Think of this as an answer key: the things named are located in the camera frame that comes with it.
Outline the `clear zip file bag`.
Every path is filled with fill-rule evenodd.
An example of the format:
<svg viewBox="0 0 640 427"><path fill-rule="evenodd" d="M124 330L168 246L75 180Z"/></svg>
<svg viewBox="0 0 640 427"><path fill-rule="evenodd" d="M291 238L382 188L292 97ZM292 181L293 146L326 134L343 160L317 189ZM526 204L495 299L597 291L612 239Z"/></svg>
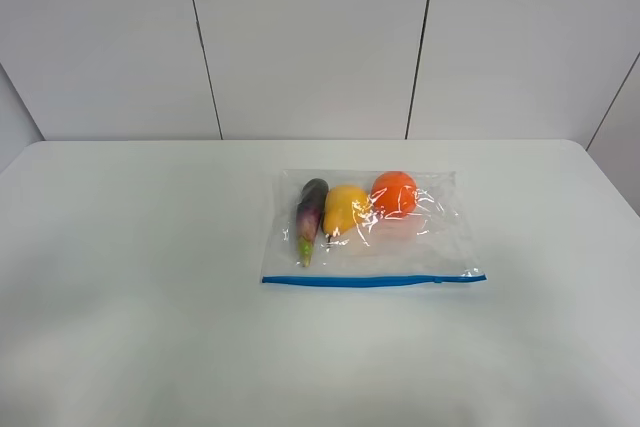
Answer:
<svg viewBox="0 0 640 427"><path fill-rule="evenodd" d="M407 172L416 182L416 207L401 219L382 217L370 192L384 172L285 170L275 188L275 215L266 245L261 280L265 284L329 288L378 288L485 280L458 198L453 172ZM296 207L313 178L351 184L369 196L372 211L362 223L328 239L319 226L309 267L296 248Z"/></svg>

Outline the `purple toy eggplant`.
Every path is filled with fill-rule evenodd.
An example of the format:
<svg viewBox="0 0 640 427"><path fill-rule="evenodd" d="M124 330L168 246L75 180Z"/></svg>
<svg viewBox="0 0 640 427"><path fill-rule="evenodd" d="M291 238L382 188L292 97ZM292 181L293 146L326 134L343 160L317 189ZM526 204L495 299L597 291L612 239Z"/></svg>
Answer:
<svg viewBox="0 0 640 427"><path fill-rule="evenodd" d="M302 188L296 207L296 248L300 263L309 267L315 239L323 220L328 183L320 178L309 180Z"/></svg>

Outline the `yellow toy pear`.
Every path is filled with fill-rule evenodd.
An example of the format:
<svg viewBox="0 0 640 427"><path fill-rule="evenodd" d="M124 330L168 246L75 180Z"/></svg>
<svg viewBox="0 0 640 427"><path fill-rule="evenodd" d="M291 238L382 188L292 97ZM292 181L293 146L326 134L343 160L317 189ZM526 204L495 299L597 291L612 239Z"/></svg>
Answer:
<svg viewBox="0 0 640 427"><path fill-rule="evenodd" d="M328 239L339 237L364 222L371 214L368 194L351 184L331 188L325 199L323 232Z"/></svg>

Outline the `orange toy fruit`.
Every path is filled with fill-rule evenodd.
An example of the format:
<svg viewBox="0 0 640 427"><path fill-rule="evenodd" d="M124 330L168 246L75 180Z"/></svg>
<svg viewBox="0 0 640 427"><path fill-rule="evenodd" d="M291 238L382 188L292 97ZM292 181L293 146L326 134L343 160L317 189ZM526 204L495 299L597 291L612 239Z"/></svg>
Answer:
<svg viewBox="0 0 640 427"><path fill-rule="evenodd" d="M382 217L401 219L414 212L416 194L416 182L409 174L387 171L373 182L370 197Z"/></svg>

